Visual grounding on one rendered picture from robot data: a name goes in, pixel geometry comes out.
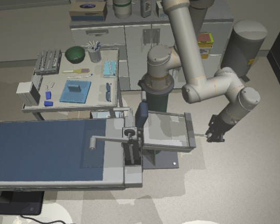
paintbrush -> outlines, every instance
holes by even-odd
[[[64,70],[62,73],[89,73],[89,68],[80,68],[77,70]]]

white box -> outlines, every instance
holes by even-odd
[[[19,83],[16,93],[25,106],[38,106],[41,96],[32,82]]]

beige floor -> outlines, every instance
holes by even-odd
[[[34,120],[20,111],[18,82],[29,67],[0,69],[0,121]],[[219,224],[280,224],[280,86],[265,57],[257,58],[245,86],[255,88],[261,103],[232,130],[224,143],[196,137],[197,148],[179,153],[179,169],[144,170],[143,188],[124,191],[47,191],[38,220],[66,223],[182,224],[206,220]],[[125,106],[136,108],[140,92],[123,92]],[[181,91],[169,95],[168,112],[190,112],[194,132],[203,134],[224,96],[189,105]],[[43,113],[63,119],[66,113]],[[24,221],[0,216],[0,223]]]

blue tray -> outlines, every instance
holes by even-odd
[[[80,85],[81,92],[79,92],[79,93],[70,92],[68,89],[69,84]],[[91,82],[89,82],[89,81],[67,80],[59,101],[66,102],[66,103],[84,104],[86,102],[90,84],[91,84]]]

black cable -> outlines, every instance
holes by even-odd
[[[62,222],[63,224],[66,224],[64,221],[60,221],[60,220],[58,220],[58,221],[53,221],[53,222],[40,222],[40,221],[37,221],[36,219],[33,219],[33,218],[29,218],[29,217],[24,217],[24,216],[22,216],[22,215],[20,215],[22,218],[24,218],[24,219],[31,219],[31,220],[33,220],[33,221],[36,221],[36,222],[38,222],[38,223],[40,223],[40,224],[52,224],[52,223],[56,223],[56,222]]]

